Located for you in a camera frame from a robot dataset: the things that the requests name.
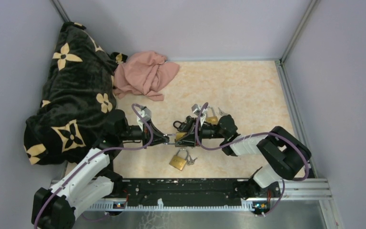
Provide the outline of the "black Kaijing padlock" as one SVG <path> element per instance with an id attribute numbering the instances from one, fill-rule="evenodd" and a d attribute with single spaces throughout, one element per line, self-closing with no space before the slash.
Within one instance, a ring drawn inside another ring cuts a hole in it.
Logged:
<path id="1" fill-rule="evenodd" d="M 194 118 L 192 116 L 187 116 L 185 121 L 183 121 L 183 122 L 178 121 L 178 120 L 174 121 L 173 127 L 178 132 L 188 132 L 192 128 L 193 122 L 194 122 Z"/>

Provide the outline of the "long-shackle brass padlock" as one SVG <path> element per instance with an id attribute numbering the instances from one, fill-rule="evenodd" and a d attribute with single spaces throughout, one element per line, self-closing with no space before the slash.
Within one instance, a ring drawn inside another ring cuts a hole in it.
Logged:
<path id="1" fill-rule="evenodd" d="M 215 110 L 212 106 L 207 107 L 205 121 L 207 123 L 210 123 L 211 125 L 217 125 L 218 124 L 218 117 L 217 117 L 216 112 L 215 112 Z"/>

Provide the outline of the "silver keys of brass padlock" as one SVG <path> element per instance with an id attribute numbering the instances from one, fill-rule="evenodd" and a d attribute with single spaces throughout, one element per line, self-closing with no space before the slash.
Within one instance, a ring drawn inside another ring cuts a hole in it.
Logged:
<path id="1" fill-rule="evenodd" d="M 218 107 L 218 111 L 219 111 L 219 115 L 220 117 L 223 117 L 223 116 L 227 116 L 229 115 L 229 113 L 223 111 L 220 107 Z"/>

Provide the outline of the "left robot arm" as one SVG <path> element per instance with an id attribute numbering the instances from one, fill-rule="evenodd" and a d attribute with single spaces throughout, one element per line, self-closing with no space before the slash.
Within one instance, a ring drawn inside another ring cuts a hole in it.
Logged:
<path id="1" fill-rule="evenodd" d="M 125 150 L 125 141 L 140 141 L 141 147 L 169 143 L 167 134 L 152 123 L 151 111 L 139 107 L 138 125 L 129 125 L 125 112 L 116 109 L 108 115 L 101 137 L 80 163 L 49 189 L 34 195 L 31 222 L 36 229 L 71 229 L 76 220 L 101 198 L 119 197 L 124 191 L 122 176 L 108 166 Z"/>

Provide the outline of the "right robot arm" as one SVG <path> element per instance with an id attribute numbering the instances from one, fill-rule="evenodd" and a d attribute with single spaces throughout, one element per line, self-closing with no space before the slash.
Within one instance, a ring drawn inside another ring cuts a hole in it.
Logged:
<path id="1" fill-rule="evenodd" d="M 311 158 L 310 150 L 281 126 L 269 132 L 241 136 L 231 115 L 223 115 L 218 121 L 198 122 L 187 116 L 184 122 L 174 121 L 177 129 L 175 145 L 202 146 L 204 139 L 222 139 L 218 146 L 228 156 L 262 155 L 267 165 L 251 177 L 249 190 L 261 197 L 268 186 L 281 179 L 294 180 L 301 168 Z"/>

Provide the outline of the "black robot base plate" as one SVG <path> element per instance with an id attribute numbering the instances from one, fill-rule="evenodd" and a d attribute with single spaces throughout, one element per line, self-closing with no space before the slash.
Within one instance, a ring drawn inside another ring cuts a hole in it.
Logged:
<path id="1" fill-rule="evenodd" d="M 230 207 L 280 195 L 278 182 L 260 188 L 249 178 L 129 178 L 118 182 L 108 197 L 125 198 L 129 207 L 156 206 L 159 199 L 166 207 Z"/>

